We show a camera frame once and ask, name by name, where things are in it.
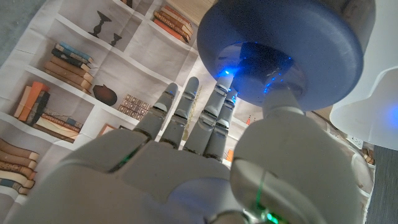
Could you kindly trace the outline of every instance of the wall outlet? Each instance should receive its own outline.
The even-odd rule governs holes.
[[[356,138],[356,137],[354,137],[354,136],[352,136],[352,135],[347,134],[346,139],[347,139],[349,142],[353,143],[358,149],[362,149],[362,147],[363,147],[363,141],[360,140],[359,138]]]

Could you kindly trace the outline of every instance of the white lampshade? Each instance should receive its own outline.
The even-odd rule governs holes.
[[[363,141],[398,150],[398,1],[376,1],[376,23],[354,90],[331,111],[330,121]]]

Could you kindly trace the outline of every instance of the book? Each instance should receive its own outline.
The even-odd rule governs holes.
[[[69,45],[68,45],[67,43],[65,43],[65,42],[61,42],[60,45],[61,45],[62,47],[64,47],[65,49],[70,50],[71,52],[73,52],[73,53],[75,53],[75,54],[81,56],[82,58],[86,59],[86,60],[89,61],[90,63],[93,63],[94,60],[93,60],[88,54],[83,53],[83,52],[81,52],[81,51],[79,51],[79,50],[74,49],[73,47],[69,46]]]
[[[189,26],[191,25],[191,22],[186,19],[185,17],[183,17],[179,12],[177,12],[176,10],[172,9],[170,6],[166,5],[164,6],[165,9],[169,10],[170,12],[172,12],[173,14],[175,14],[176,16],[178,16],[179,18],[181,18],[182,20],[184,20]]]
[[[42,132],[47,133],[47,134],[49,134],[49,135],[51,135],[53,137],[59,138],[61,140],[67,141],[67,142],[70,142],[70,143],[75,142],[74,139],[71,139],[71,138],[68,138],[66,136],[63,136],[62,134],[59,134],[59,133],[51,131],[51,130],[49,130],[47,128],[41,127],[41,126],[39,126],[37,124],[33,124],[33,128],[38,129],[39,131],[42,131]]]
[[[8,179],[13,180],[15,182],[20,183],[23,187],[31,189],[35,184],[34,180],[28,180],[24,175],[17,174],[14,172],[0,170],[0,179]]]
[[[35,104],[32,107],[32,110],[29,113],[29,116],[26,119],[26,124],[32,126],[39,117],[42,115],[47,102],[49,101],[50,93],[46,91],[41,91],[39,97],[37,97]]]
[[[76,67],[79,67],[81,69],[83,69],[86,72],[90,71],[90,67],[87,66],[85,63],[76,60],[74,58],[71,58],[70,56],[67,56],[66,54],[62,53],[61,51],[59,51],[58,49],[52,49],[51,54],[56,56],[57,58],[60,58],[66,62],[68,62],[71,65],[74,65]]]
[[[193,32],[190,31],[185,24],[179,22],[178,20],[174,19],[173,17],[169,16],[166,12],[159,12],[160,15],[164,16],[170,22],[174,23],[178,28],[184,30],[190,37],[192,37]]]
[[[31,168],[24,167],[19,164],[11,164],[8,162],[0,161],[0,170],[15,172],[24,175],[28,180],[32,180],[35,176],[35,171]]]
[[[78,121],[75,121],[73,118],[70,118],[68,116],[62,115],[62,114],[57,113],[55,111],[52,111],[52,110],[50,110],[48,108],[44,108],[44,113],[47,114],[47,115],[50,115],[51,117],[57,118],[57,119],[59,119],[61,121],[64,121],[64,122],[66,122],[66,123],[68,123],[68,124],[70,124],[70,125],[72,125],[72,126],[74,126],[76,128],[80,128],[81,129],[83,127],[82,123],[79,123]]]
[[[67,84],[69,84],[69,85],[75,87],[76,89],[82,91],[83,93],[87,93],[87,94],[89,94],[89,95],[91,94],[88,90],[86,90],[86,89],[83,88],[82,86],[80,86],[80,85],[78,85],[78,84],[76,84],[76,83],[70,81],[70,80],[67,79],[67,78],[64,78],[64,77],[62,77],[62,76],[56,74],[55,72],[51,72],[51,71],[48,70],[48,69],[45,69],[44,72],[47,73],[47,74],[49,74],[49,75],[51,75],[51,76],[54,77],[54,78],[58,78],[59,80],[61,80],[61,81],[65,82],[65,83],[67,83]]]
[[[19,165],[26,166],[31,169],[35,169],[37,166],[36,161],[33,161],[32,159],[14,156],[14,155],[8,154],[6,152],[3,152],[1,149],[0,149],[0,161],[9,162],[12,164],[19,164]]]
[[[54,122],[49,121],[43,117],[40,117],[36,124],[71,139],[76,139],[79,135],[79,133],[77,133],[76,131],[72,131],[71,129],[63,127],[59,124],[55,124]]]
[[[76,67],[74,65],[71,65],[71,64],[69,64],[68,62],[66,62],[64,60],[62,60],[60,58],[57,58],[56,56],[53,56],[51,58],[51,62],[56,64],[56,65],[58,65],[59,67],[62,67],[64,69],[68,70],[68,71],[73,72],[74,74],[77,74],[77,75],[83,77],[85,80],[87,80],[90,83],[94,79],[94,77],[91,76],[88,72],[86,72],[86,70],[84,70],[82,68],[79,68],[79,67]]]
[[[187,29],[189,29],[189,31],[191,31],[191,33],[193,34],[192,25],[191,25],[191,23],[188,20],[186,20],[186,18],[184,18],[183,16],[181,16],[179,13],[177,13],[176,11],[174,11],[173,9],[171,9],[168,6],[163,7],[161,9],[161,11],[165,12],[167,15],[173,17],[177,21],[179,21],[182,24],[184,24],[187,27]]]
[[[26,121],[33,105],[36,102],[37,97],[41,91],[49,91],[50,88],[43,83],[33,82],[32,88],[30,89],[29,96],[27,97],[24,109],[22,109],[21,115],[18,117],[20,121]]]
[[[164,24],[163,22],[160,22],[159,20],[155,19],[154,22],[163,30],[165,30],[166,32],[168,32],[169,34],[171,34],[173,37],[177,38],[178,40],[181,40],[182,42],[185,42],[185,39],[178,34],[177,32],[175,32],[174,30],[172,30],[171,28],[169,28],[168,26],[166,26],[166,24]]]
[[[19,156],[26,159],[32,159],[34,161],[36,161],[39,158],[38,153],[13,146],[12,144],[9,144],[8,142],[6,142],[1,138],[0,138],[0,150],[10,155]]]
[[[14,117],[18,118],[21,115],[22,110],[24,109],[24,106],[26,104],[27,97],[29,96],[30,89],[32,89],[31,86],[25,87],[24,93],[22,94],[22,98],[19,101],[17,109],[15,110]]]
[[[124,113],[124,114],[126,114],[126,115],[128,115],[128,116],[130,116],[132,118],[134,118],[134,119],[137,119],[139,121],[142,120],[143,117],[144,117],[144,115],[141,115],[141,114],[139,114],[139,113],[137,113],[137,112],[135,112],[133,110],[130,110],[129,108],[125,108],[123,105],[120,105],[118,107],[118,111],[120,111],[120,112],[122,112],[122,113]]]
[[[64,47],[62,47],[62,46],[59,45],[59,44],[55,44],[54,48],[57,49],[57,50],[59,50],[59,51],[61,51],[61,52],[64,53],[64,54],[66,54],[67,56],[69,56],[69,57],[71,57],[71,58],[74,58],[74,59],[76,59],[76,60],[79,60],[79,61],[81,61],[81,62],[83,62],[83,63],[85,63],[85,64],[90,63],[87,59],[84,59],[83,57],[81,57],[81,56],[79,56],[79,55],[77,55],[77,54],[71,52],[70,50],[68,50],[68,49],[66,49],[66,48],[64,48]]]
[[[133,97],[128,93],[126,93],[126,95],[124,96],[124,99],[134,103],[135,105],[140,106],[142,109],[149,110],[149,108],[150,108],[150,104],[148,104],[145,101],[142,101],[136,97]]]
[[[174,25],[172,22],[170,22],[168,19],[166,19],[164,16],[160,15],[158,12],[154,12],[155,18],[158,19],[159,21],[163,22],[166,24],[168,27],[173,29],[175,32],[180,34],[184,40],[188,43],[190,40],[190,36],[184,31],[178,28],[176,25]]]
[[[64,122],[64,121],[61,121],[60,119],[51,117],[51,116],[48,115],[48,114],[43,114],[42,117],[45,118],[45,119],[47,119],[47,120],[49,120],[49,121],[54,122],[55,124],[59,124],[59,125],[61,125],[61,126],[63,126],[63,127],[66,127],[66,128],[68,128],[68,129],[71,129],[72,131],[76,131],[77,133],[80,132],[80,128],[74,127],[73,125],[70,125],[70,124],[68,124],[68,123],[66,123],[66,122]]]
[[[0,186],[10,187],[23,195],[27,195],[29,192],[29,189],[23,187],[20,183],[9,179],[0,179]]]
[[[68,71],[52,62],[46,62],[44,64],[44,68],[47,70],[50,70],[51,72],[56,73],[57,75],[62,76],[63,78],[66,78],[77,85],[80,85],[81,87],[85,88],[86,90],[89,90],[91,87],[91,83],[85,80],[83,77],[74,74],[71,71]]]

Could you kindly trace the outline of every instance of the picture frame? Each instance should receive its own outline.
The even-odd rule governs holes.
[[[129,130],[129,131],[132,131],[131,129],[126,128],[126,127],[124,127],[123,125],[120,125],[120,126],[119,126],[119,129],[126,129],[126,130]]]
[[[101,131],[99,132],[97,137],[102,136],[103,134],[106,134],[112,130],[115,130],[116,128],[110,124],[104,124],[104,126],[102,127]]]

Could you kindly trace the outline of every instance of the robotic hand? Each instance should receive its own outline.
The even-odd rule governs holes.
[[[217,84],[183,150],[195,77],[159,142],[174,83],[133,131],[64,158],[11,223],[357,223],[349,162],[303,110],[353,89],[373,24],[374,0],[219,0],[198,30]],[[264,119],[244,132],[228,170],[220,160],[238,92]]]

